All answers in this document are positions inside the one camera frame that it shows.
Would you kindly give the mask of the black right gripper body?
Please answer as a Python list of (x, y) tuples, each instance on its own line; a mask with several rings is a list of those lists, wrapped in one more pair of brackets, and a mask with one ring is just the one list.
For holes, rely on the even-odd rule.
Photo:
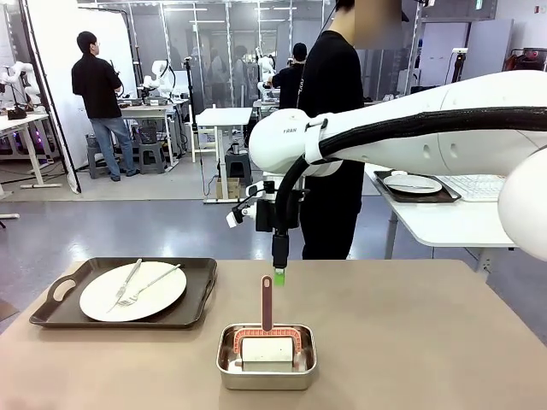
[[(300, 191), (292, 190), (286, 203), (286, 227), (299, 227)], [(256, 231), (273, 232), (279, 225), (275, 200), (256, 201)]]

